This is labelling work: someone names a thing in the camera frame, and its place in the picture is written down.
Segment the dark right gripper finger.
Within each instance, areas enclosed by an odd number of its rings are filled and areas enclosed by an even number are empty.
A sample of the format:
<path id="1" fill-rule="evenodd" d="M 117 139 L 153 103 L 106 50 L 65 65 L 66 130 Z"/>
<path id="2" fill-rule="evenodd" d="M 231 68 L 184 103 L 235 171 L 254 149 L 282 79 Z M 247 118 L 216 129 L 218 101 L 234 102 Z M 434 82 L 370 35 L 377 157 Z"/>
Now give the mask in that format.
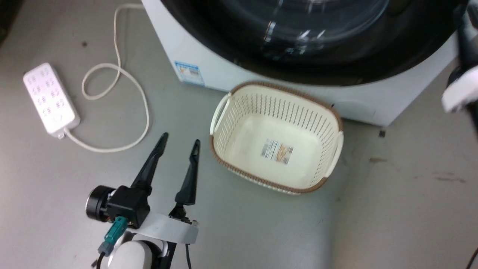
<path id="1" fill-rule="evenodd" d="M 468 26 L 477 29 L 477 7 L 456 7 L 456 34 L 459 52 L 459 72 L 467 72 L 478 64 L 477 46 L 467 31 Z"/>

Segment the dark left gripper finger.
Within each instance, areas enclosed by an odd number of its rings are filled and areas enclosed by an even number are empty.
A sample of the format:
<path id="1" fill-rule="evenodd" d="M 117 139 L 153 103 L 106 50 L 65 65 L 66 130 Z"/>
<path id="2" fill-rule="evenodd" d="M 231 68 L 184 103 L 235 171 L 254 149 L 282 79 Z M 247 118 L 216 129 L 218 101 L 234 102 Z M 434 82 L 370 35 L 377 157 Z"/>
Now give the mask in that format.
<path id="1" fill-rule="evenodd" d="M 201 142 L 197 139 L 189 155 L 189 167 L 184 182 L 175 197 L 177 205 L 191 206 L 196 204 L 200 147 Z"/>
<path id="2" fill-rule="evenodd" d="M 152 192 L 152 181 L 160 157 L 164 154 L 166 144 L 169 138 L 169 133 L 165 132 L 161 135 L 159 141 L 148 156 L 146 162 L 138 172 L 135 180 L 130 186 L 132 189 L 140 189 L 145 191 L 147 195 Z"/>

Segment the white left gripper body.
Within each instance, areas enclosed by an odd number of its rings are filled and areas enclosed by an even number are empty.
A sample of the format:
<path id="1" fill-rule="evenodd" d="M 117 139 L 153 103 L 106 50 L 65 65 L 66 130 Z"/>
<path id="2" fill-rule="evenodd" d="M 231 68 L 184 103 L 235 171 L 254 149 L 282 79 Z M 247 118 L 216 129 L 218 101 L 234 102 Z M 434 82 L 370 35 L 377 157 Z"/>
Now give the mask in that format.
<path id="1" fill-rule="evenodd" d="M 186 206 L 176 204 L 168 214 L 149 212 L 138 229 L 133 229 L 133 240 L 194 244 L 198 238 L 198 222 L 186 216 Z"/>

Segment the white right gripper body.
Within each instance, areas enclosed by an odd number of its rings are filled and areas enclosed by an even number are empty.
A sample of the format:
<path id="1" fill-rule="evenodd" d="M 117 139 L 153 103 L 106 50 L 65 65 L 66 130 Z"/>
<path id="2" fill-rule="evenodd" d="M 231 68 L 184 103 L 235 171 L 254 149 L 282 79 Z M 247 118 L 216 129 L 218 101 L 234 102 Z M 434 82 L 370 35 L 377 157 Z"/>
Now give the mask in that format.
<path id="1" fill-rule="evenodd" d="M 478 67 L 463 71 L 455 68 L 449 76 L 447 88 L 442 94 L 442 106 L 445 112 L 454 113 L 466 107 L 477 106 Z"/>

